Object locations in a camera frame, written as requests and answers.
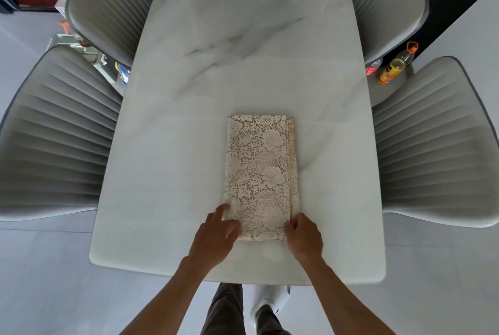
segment bottle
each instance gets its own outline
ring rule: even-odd
[[[419,45],[417,42],[407,42],[407,50],[397,54],[388,66],[378,76],[378,83],[388,84],[390,81],[401,73],[414,60],[414,53],[418,51]]]
[[[376,70],[381,66],[381,63],[383,63],[383,58],[379,58],[377,61],[371,63],[369,66],[366,67],[366,75],[372,75],[373,73],[376,72]]]

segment shoe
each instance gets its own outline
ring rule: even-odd
[[[258,295],[260,299],[251,310],[251,323],[257,328],[257,313],[260,307],[269,305],[274,314],[283,309],[286,302],[290,299],[291,287],[289,285],[265,285]]]

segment yellow label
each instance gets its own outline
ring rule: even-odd
[[[399,73],[401,73],[401,69],[395,68],[393,63],[390,63],[388,66],[386,66],[381,74],[378,76],[378,83],[380,84],[387,84],[390,81],[392,81]]]

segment dining table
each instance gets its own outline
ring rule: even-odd
[[[232,114],[294,118],[300,210],[322,234],[324,260],[347,284],[381,281],[378,161],[352,0],[153,0],[90,261],[175,273],[222,202]],[[236,241],[206,280],[310,284],[285,241]]]

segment gray chair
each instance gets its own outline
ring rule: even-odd
[[[67,0],[74,30],[103,54],[132,67],[152,0]]]
[[[373,108],[383,210],[431,222],[499,221],[499,146],[460,63],[438,58]]]
[[[425,22],[429,0],[353,0],[365,63],[378,60]]]
[[[77,51],[47,51],[1,123],[0,220],[96,209],[121,101]]]

